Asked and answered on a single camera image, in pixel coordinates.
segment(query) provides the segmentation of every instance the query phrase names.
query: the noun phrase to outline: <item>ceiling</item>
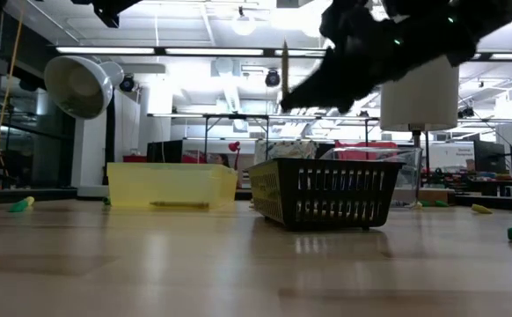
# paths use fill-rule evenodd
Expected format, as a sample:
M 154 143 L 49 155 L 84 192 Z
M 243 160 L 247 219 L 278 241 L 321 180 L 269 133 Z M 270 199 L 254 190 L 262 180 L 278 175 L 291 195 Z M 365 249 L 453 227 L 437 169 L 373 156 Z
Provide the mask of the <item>ceiling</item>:
M 238 20 L 241 4 L 245 15 L 253 22 Z M 328 0 L 314 0 L 294 11 L 277 9 L 275 0 L 143 0 L 121 14 L 119 29 L 105 27 L 91 6 L 74 5 L 70 0 L 10 1 L 6 10 L 18 17 L 21 8 L 25 8 L 24 23 L 54 44 L 63 46 L 279 48 L 285 40 L 290 48 L 322 48 L 325 41 L 314 33 L 320 12 L 328 4 Z M 377 0 L 374 4 L 379 12 Z M 251 27 L 253 32 L 249 35 L 239 34 Z M 479 49 L 512 50 L 512 24 L 486 37 Z M 174 99 L 179 107 L 215 105 L 216 99 L 223 97 L 219 78 L 210 77 L 211 58 L 113 56 L 111 59 L 123 64 L 165 65 L 166 76 L 174 83 L 176 91 L 180 91 Z M 280 62 L 280 59 L 261 58 L 240 61 L 243 65 L 266 68 L 280 68 Z M 290 61 L 290 83 L 295 85 L 304 79 L 317 63 Z M 460 78 L 462 98 L 472 97 L 475 107 L 493 107 L 493 97 L 504 92 L 496 87 L 512 86 L 512 63 L 466 63 L 460 68 Z M 263 75 L 241 76 L 237 86 L 242 100 L 277 99 L 278 90 L 266 88 Z

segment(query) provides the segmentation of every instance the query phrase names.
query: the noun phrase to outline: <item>yellow translucent container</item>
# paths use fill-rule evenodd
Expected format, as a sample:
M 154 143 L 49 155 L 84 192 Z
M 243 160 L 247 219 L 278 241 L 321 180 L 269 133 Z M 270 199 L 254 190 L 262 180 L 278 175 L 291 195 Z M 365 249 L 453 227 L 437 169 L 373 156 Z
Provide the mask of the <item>yellow translucent container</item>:
M 113 207 L 217 208 L 235 200 L 237 172 L 214 164 L 109 163 Z

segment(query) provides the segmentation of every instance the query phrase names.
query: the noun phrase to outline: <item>pillar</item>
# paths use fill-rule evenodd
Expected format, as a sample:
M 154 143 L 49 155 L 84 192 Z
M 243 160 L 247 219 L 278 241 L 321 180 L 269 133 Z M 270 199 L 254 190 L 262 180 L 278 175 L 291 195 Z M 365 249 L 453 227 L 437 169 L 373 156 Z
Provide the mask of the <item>pillar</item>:
M 74 129 L 72 186 L 101 186 L 106 149 L 106 112 L 91 120 L 77 119 Z
M 164 80 L 154 81 L 141 90 L 141 119 L 139 121 L 139 152 L 147 154 L 152 142 L 170 140 L 171 118 L 148 116 L 148 114 L 172 113 L 172 90 Z

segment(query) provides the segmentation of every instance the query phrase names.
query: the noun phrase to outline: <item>wooden tabletop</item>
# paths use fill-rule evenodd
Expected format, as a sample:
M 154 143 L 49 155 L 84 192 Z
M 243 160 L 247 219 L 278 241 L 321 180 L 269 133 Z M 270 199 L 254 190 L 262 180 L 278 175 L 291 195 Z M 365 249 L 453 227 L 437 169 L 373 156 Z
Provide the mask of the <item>wooden tabletop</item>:
M 250 211 L 0 206 L 0 316 L 510 316 L 512 212 L 392 210 L 362 232 Z

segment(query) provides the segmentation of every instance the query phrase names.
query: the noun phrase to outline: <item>window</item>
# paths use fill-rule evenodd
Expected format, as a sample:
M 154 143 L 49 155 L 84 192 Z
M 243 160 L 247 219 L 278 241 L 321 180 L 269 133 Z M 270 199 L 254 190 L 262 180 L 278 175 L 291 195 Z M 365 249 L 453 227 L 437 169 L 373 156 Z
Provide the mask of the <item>window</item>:
M 15 179 L 16 188 L 58 188 L 69 185 L 62 173 L 63 140 L 41 136 L 20 129 L 2 127 L 0 173 L 5 168 Z
M 0 102 L 5 97 L 8 80 L 2 77 Z M 13 78 L 10 83 L 8 106 L 4 115 L 4 124 L 25 125 L 31 129 L 52 134 L 72 134 L 74 119 L 67 116 L 48 97 L 47 91 L 25 84 Z

